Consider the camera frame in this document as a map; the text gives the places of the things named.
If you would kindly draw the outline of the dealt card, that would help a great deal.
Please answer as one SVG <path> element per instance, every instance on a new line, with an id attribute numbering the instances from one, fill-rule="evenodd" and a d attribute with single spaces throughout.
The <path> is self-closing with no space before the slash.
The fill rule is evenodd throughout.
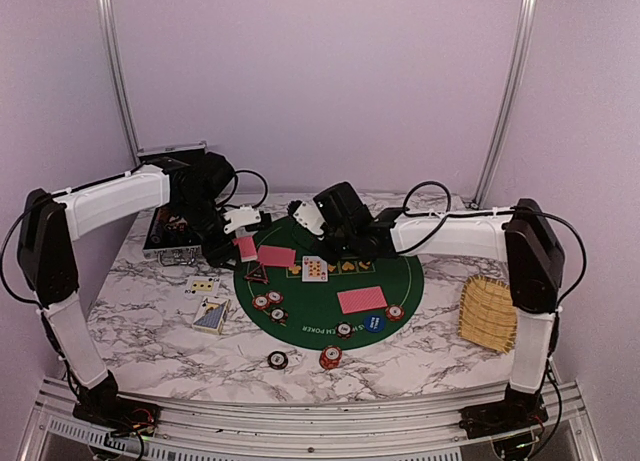
<path id="1" fill-rule="evenodd" d="M 337 298 L 343 314 L 383 309 L 388 306 L 380 286 L 338 292 Z"/>
<path id="2" fill-rule="evenodd" d="M 261 245 L 257 261 L 266 267 L 289 268 L 295 265 L 296 250 L 287 247 Z"/>

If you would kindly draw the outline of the red playing card deck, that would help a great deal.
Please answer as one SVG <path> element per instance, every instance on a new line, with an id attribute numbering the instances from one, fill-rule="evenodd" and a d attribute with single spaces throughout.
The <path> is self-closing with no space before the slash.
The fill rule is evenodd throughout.
<path id="1" fill-rule="evenodd" d="M 242 263 L 256 261 L 258 259 L 257 248 L 252 236 L 242 236 L 234 239 L 234 245 L 238 248 Z"/>

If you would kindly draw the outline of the red chips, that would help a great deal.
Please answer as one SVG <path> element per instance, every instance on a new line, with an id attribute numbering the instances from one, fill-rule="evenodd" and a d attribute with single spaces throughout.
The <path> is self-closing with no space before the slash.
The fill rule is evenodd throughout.
<path id="1" fill-rule="evenodd" d="M 386 318 L 391 322 L 397 322 L 404 318 L 405 310 L 399 305 L 390 305 L 385 310 Z"/>
<path id="2" fill-rule="evenodd" d="M 284 296 L 278 291 L 268 291 L 253 297 L 252 306 L 259 311 L 264 311 L 270 307 L 280 304 Z"/>

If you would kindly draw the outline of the blue small blind button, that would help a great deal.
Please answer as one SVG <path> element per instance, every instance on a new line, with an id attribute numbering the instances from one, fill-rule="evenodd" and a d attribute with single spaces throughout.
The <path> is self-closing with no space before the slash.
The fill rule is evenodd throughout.
<path id="1" fill-rule="evenodd" d="M 369 333 L 380 333 L 386 327 L 386 318 L 380 315 L 368 315 L 363 320 L 363 326 Z"/>

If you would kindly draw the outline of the triangular all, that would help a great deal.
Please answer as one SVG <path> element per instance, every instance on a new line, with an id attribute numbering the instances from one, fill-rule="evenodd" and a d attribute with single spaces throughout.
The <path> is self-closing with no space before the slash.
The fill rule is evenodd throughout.
<path id="1" fill-rule="evenodd" d="M 264 285 L 269 284 L 269 277 L 267 274 L 267 269 L 264 265 L 258 264 L 255 268 L 251 269 L 245 276 L 244 279 L 249 283 L 260 283 Z"/>

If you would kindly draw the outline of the red five chip stack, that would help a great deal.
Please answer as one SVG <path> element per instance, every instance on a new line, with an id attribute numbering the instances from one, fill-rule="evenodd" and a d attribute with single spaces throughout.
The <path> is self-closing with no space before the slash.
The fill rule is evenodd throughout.
<path id="1" fill-rule="evenodd" d="M 337 346 L 327 346 L 321 352 L 319 358 L 320 366 L 325 370 L 335 369 L 340 365 L 342 350 Z"/>

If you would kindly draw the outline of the black hundred chip stack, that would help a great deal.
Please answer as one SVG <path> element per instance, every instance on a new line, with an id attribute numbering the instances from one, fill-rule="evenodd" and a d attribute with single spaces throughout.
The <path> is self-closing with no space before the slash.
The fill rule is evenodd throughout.
<path id="1" fill-rule="evenodd" d="M 283 370 L 288 366 L 288 356 L 282 351 L 273 351 L 268 355 L 267 363 L 274 370 Z"/>

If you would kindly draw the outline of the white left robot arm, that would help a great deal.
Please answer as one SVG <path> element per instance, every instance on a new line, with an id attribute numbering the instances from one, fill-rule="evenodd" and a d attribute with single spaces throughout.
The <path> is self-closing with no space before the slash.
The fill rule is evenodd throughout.
<path id="1" fill-rule="evenodd" d="M 157 411 L 149 403 L 119 396 L 89 334 L 79 299 L 73 243 L 84 234 L 140 211 L 169 206 L 199 239 L 212 267 L 232 268 L 239 254 L 225 232 L 216 200 L 235 178 L 226 158 L 206 153 L 193 164 L 160 158 L 134 170 L 57 193 L 29 193 L 20 221 L 17 261 L 52 346 L 76 381 L 81 418 L 117 429 L 150 426 Z"/>

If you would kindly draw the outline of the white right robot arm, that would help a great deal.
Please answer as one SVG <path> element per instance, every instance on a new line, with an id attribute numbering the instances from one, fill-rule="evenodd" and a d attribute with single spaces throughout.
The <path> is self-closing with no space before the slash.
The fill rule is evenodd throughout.
<path id="1" fill-rule="evenodd" d="M 547 419 L 541 388 L 558 330 L 564 250 L 532 199 L 484 211 L 416 211 L 406 204 L 377 215 L 348 182 L 335 184 L 290 211 L 312 234 L 328 263 L 444 255 L 505 264 L 516 312 L 515 354 L 502 400 L 469 406 L 460 425 L 470 438 L 533 426 Z"/>

